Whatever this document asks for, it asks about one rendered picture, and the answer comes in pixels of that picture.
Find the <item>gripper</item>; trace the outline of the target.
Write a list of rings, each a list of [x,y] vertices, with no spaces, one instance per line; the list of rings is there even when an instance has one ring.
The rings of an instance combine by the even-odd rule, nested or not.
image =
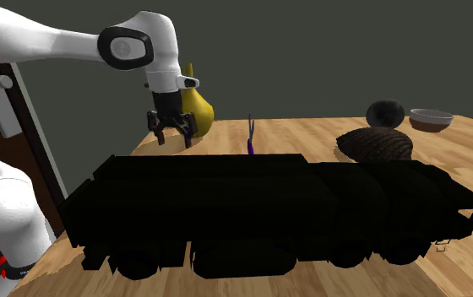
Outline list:
[[[147,127],[156,136],[158,144],[165,143],[165,126],[177,126],[177,130],[183,135],[185,148],[190,148],[198,128],[194,114],[184,113],[182,110],[181,92],[153,92],[152,96],[155,108],[147,112]]]

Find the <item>yellow pear-shaped vase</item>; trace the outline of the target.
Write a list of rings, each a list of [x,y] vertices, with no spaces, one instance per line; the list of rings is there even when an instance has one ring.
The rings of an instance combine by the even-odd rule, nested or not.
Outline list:
[[[197,132],[194,138],[201,138],[208,133],[212,127],[215,113],[213,107],[196,88],[182,90],[182,111],[192,112],[197,125]]]

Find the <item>black toy truck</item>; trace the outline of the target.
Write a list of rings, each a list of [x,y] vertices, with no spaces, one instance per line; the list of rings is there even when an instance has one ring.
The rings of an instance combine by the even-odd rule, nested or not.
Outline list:
[[[140,280],[190,262],[202,278],[407,265],[473,232],[473,191],[417,160],[310,163],[300,154],[112,156],[59,207],[86,270]]]

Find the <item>dark woven basket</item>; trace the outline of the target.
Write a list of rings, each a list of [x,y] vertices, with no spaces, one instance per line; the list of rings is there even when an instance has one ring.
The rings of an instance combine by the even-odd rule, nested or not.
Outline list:
[[[411,160],[413,142],[388,127],[363,127],[336,138],[339,151],[358,163]]]

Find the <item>white and brown bowl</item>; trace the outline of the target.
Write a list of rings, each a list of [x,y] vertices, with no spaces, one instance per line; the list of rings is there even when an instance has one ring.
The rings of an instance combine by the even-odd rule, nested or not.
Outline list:
[[[409,116],[411,126],[423,132],[441,132],[453,119],[451,113],[430,109],[411,109]]]

